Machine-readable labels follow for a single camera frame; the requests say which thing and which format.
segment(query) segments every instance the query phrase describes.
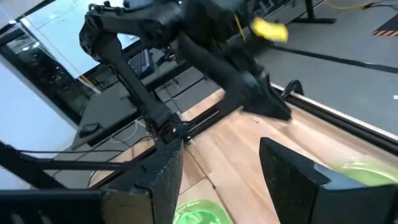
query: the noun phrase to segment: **black bracket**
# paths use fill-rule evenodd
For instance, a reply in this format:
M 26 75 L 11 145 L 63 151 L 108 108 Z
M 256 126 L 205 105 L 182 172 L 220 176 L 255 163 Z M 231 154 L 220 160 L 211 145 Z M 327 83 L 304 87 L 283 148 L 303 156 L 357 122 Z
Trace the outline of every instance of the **black bracket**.
M 296 18 L 292 22 L 309 24 L 334 24 L 337 20 L 332 18 L 315 18 L 312 0 L 305 0 L 305 8 L 307 9 L 307 18 Z
M 301 85 L 300 81 L 292 80 L 287 84 L 284 91 L 280 95 L 282 99 L 286 99 L 292 92 L 295 92 L 299 95 L 304 95 L 303 86 Z

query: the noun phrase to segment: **wooden table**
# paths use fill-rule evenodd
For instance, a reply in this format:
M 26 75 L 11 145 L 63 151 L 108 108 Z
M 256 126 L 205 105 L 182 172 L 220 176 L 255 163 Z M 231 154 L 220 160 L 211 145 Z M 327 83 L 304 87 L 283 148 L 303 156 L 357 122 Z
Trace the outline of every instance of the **wooden table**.
M 194 118 L 214 105 L 222 94 L 222 90 L 217 91 L 182 117 L 185 120 Z M 206 198 L 224 206 L 234 223 L 279 223 L 261 171 L 258 155 L 261 137 L 269 137 L 328 167 L 359 159 L 383 162 L 397 168 L 394 164 L 398 164 L 398 158 L 305 111 L 289 106 L 293 111 L 290 123 L 235 111 L 190 141 L 183 155 L 178 204 Z M 350 118 L 331 108 L 328 110 Z M 350 119 L 398 139 L 391 133 Z M 140 142 L 115 158 L 115 161 L 129 161 L 152 145 L 152 140 Z M 110 173 L 97 172 L 91 184 Z

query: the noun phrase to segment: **black panel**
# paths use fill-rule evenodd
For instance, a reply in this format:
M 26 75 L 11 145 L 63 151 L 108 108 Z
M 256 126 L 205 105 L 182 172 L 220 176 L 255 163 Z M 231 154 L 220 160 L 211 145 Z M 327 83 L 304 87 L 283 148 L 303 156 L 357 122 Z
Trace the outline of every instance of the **black panel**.
M 1 223 L 104 223 L 99 190 L 0 192 Z
M 320 189 L 312 224 L 393 223 L 397 211 L 397 186 L 348 190 Z
M 182 140 L 153 149 L 104 188 L 129 192 L 140 208 L 131 210 L 131 223 L 169 224 L 174 217 L 183 166 Z
M 308 224 L 318 185 L 329 180 L 313 169 L 313 161 L 269 138 L 261 139 L 260 160 L 281 224 Z

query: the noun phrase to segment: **black base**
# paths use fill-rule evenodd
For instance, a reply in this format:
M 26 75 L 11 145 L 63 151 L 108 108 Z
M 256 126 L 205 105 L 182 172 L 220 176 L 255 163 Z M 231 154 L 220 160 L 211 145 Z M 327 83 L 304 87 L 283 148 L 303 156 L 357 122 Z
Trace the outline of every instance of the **black base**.
M 334 24 L 337 19 L 331 18 L 296 18 L 292 22 L 295 23 L 309 23 L 309 24 Z

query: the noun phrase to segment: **yellow cable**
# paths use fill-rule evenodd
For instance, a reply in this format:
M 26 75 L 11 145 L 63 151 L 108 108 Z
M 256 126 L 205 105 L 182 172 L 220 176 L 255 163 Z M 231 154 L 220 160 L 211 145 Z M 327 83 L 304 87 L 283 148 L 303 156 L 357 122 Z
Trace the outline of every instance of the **yellow cable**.
M 86 78 L 84 75 L 80 75 L 81 79 L 83 79 L 85 82 L 87 82 L 87 84 L 89 84 L 91 87 L 96 88 L 95 85 L 88 79 Z
M 369 3 L 359 4 L 359 5 L 355 5 L 355 6 L 341 7 L 341 6 L 335 6 L 335 5 L 333 5 L 333 4 L 329 3 L 329 2 L 330 2 L 329 0 L 324 0 L 324 3 L 326 3 L 328 6 L 330 6 L 330 7 L 332 7 L 332 8 L 335 8 L 335 9 L 356 9 L 356 8 L 361 9 L 361 8 L 364 7 L 365 5 L 371 3 L 371 2 L 369 2 Z
M 236 21 L 236 25 L 238 25 L 239 31 L 241 32 L 243 41 L 246 43 L 246 38 L 244 36 L 243 30 L 242 30 L 242 27 L 241 27 L 241 23 L 239 22 L 238 16 L 236 14 L 235 14 L 235 21 Z

